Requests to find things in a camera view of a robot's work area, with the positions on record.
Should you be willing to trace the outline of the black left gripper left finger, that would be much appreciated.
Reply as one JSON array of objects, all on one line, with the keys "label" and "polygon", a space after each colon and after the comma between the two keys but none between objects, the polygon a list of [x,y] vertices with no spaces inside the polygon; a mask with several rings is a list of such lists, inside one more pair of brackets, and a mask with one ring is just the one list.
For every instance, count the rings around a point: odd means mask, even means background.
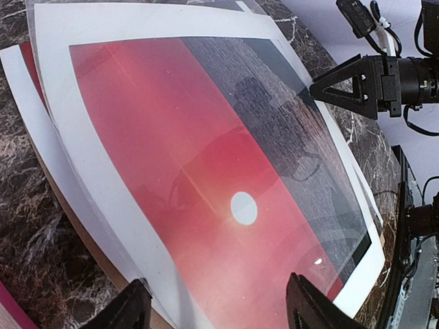
[{"label": "black left gripper left finger", "polygon": [[125,287],[81,329],[149,328],[152,295],[145,278],[137,278]]}]

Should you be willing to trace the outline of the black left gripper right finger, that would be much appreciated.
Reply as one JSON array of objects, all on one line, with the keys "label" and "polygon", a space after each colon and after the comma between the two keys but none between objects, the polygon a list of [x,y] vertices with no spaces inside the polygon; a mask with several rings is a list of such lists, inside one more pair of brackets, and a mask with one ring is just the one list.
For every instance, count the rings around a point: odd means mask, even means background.
[{"label": "black left gripper right finger", "polygon": [[365,328],[351,319],[319,291],[306,277],[292,273],[286,288],[289,328]]}]

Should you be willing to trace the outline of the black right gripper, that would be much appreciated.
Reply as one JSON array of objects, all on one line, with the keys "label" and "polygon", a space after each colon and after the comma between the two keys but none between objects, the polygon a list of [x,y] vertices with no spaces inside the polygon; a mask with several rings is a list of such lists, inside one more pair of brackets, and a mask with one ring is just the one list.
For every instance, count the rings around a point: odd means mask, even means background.
[{"label": "black right gripper", "polygon": [[438,103],[437,58],[384,58],[379,78],[382,98],[378,101],[376,59],[357,55],[341,63],[314,80],[309,87],[311,96],[373,120],[377,111],[399,117],[401,106]]}]

